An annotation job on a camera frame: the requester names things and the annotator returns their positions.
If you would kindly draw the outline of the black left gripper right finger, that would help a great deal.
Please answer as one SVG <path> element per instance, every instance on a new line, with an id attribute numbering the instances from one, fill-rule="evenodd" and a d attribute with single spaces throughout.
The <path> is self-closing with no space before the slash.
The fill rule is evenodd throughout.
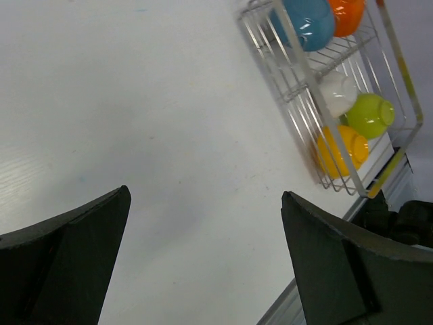
<path id="1" fill-rule="evenodd" d="M 285 192 L 281 218 L 307 324 L 431 324 L 432 242 L 382 236 Z"/>

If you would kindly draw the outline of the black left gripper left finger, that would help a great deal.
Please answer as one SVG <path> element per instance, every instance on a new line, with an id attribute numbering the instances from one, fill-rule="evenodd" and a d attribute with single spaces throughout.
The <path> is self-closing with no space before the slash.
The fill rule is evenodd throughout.
<path id="1" fill-rule="evenodd" d="M 130 205 L 121 186 L 1 235 L 1 323 L 97 324 Z"/>

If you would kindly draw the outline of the lime green bowl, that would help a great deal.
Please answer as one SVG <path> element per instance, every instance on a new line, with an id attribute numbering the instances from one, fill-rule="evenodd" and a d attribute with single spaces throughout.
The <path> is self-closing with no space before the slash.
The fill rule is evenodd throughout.
<path id="1" fill-rule="evenodd" d="M 394 123 L 395 109 L 391 102 L 378 94 L 360 93 L 351 109 L 340 119 L 343 125 L 371 140 L 382 136 Z"/>

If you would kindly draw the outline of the patterned flower-shaped bowl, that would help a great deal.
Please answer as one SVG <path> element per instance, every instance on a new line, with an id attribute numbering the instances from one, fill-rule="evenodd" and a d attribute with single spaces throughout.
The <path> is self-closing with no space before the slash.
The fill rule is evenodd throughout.
<path id="1" fill-rule="evenodd" d="M 359 94 L 355 79 L 335 70 L 322 78 L 319 89 L 333 118 L 346 114 Z"/>

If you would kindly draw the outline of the blue ceramic bowl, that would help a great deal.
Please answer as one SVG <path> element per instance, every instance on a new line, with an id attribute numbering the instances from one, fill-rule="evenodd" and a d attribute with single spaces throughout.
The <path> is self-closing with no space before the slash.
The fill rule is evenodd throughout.
<path id="1" fill-rule="evenodd" d="M 305 52 L 319 51 L 334 37 L 336 22 L 326 0 L 285 0 L 284 7 Z"/>

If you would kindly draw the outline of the white bowl orange outside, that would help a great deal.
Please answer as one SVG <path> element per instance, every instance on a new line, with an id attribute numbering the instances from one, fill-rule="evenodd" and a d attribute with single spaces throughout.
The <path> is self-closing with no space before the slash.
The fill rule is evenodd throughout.
<path id="1" fill-rule="evenodd" d="M 328 0 L 336 23 L 334 36 L 347 37 L 359 27 L 365 10 L 364 0 Z"/>

